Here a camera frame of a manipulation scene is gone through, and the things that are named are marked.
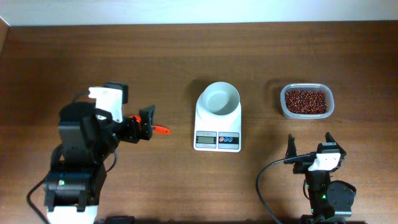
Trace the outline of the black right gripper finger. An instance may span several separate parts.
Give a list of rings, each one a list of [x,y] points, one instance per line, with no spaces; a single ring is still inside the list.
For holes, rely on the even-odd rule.
[[[346,151],[333,139],[333,136],[330,134],[330,132],[325,134],[325,139],[327,143],[334,143],[340,154],[346,154]]]
[[[285,153],[285,158],[286,159],[291,159],[293,157],[297,156],[297,149],[295,146],[295,138],[289,134],[288,136],[288,145],[287,145],[287,150]]]

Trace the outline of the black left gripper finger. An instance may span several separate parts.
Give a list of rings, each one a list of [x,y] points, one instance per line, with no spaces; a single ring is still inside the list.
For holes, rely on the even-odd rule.
[[[155,114],[155,105],[150,105],[139,110],[139,116],[142,124],[153,124]]]
[[[150,140],[153,135],[153,127],[150,123],[141,124],[141,139]]]

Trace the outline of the orange measuring scoop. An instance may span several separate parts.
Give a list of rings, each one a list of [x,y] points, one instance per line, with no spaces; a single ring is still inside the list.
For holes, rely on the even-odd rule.
[[[141,117],[138,115],[130,116],[131,119],[135,119],[140,127],[140,130],[142,131],[142,124],[141,124]],[[158,134],[171,134],[172,131],[169,128],[163,127],[163,126],[158,126],[158,125],[152,125],[152,130],[155,133]]]

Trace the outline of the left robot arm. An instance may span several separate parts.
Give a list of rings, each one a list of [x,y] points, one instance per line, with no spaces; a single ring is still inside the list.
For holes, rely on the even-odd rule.
[[[124,117],[117,123],[94,103],[73,102],[61,109],[62,143],[53,151],[44,179],[50,223],[94,223],[107,176],[104,161],[122,141],[149,140],[154,113],[150,105],[139,111],[139,118]]]

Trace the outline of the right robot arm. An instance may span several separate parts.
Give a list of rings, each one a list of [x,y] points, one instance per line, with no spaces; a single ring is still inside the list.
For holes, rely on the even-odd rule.
[[[331,173],[341,167],[346,151],[325,134],[325,142],[315,152],[298,155],[295,138],[289,135],[285,164],[294,166],[294,174],[303,174],[303,191],[310,201],[312,213],[302,215],[300,223],[345,223],[352,216],[351,207],[356,187],[342,180],[331,180]]]

